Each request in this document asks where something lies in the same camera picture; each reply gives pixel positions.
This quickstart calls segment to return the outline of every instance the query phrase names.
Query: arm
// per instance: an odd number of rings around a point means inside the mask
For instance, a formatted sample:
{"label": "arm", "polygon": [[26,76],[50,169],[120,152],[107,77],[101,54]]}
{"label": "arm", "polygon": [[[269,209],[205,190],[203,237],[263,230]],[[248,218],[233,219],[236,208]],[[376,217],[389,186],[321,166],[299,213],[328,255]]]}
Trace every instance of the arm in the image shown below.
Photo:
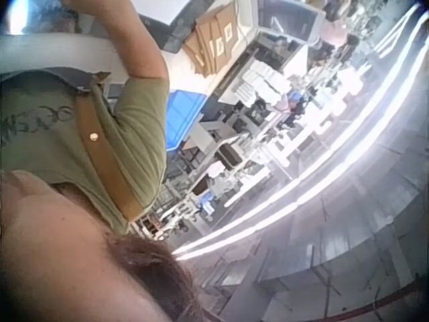
{"label": "arm", "polygon": [[95,16],[106,28],[129,76],[168,79],[161,50],[130,0],[63,0],[68,7]]}

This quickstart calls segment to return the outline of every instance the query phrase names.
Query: brown strap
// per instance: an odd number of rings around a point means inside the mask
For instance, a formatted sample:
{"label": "brown strap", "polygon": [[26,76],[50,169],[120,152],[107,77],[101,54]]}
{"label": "brown strap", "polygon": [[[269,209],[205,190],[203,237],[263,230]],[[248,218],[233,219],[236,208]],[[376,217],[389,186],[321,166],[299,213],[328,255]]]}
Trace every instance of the brown strap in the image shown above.
{"label": "brown strap", "polygon": [[143,215],[143,207],[125,179],[112,146],[104,135],[89,93],[76,98],[76,124],[86,152],[112,201],[128,222]]}

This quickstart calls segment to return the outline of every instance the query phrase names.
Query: person in background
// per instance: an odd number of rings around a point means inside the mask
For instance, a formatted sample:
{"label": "person in background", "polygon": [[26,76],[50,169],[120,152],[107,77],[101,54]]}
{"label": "person in background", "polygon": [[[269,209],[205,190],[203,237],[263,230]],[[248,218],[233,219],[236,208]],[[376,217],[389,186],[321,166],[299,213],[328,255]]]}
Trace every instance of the person in background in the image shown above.
{"label": "person in background", "polygon": [[[89,107],[147,210],[166,167],[166,63],[130,0],[65,4],[104,25],[129,73],[114,113],[96,85]],[[126,235],[129,222],[79,135],[78,89],[45,70],[2,80],[1,316],[14,322],[203,321],[190,274],[170,250]]]}

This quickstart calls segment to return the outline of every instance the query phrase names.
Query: blue container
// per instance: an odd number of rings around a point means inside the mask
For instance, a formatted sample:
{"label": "blue container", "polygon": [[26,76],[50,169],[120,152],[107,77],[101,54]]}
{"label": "blue container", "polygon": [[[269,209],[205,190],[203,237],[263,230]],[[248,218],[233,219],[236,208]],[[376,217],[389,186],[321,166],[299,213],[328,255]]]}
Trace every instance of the blue container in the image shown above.
{"label": "blue container", "polygon": [[206,100],[206,95],[186,91],[175,91],[170,95],[166,123],[167,151],[179,147]]}

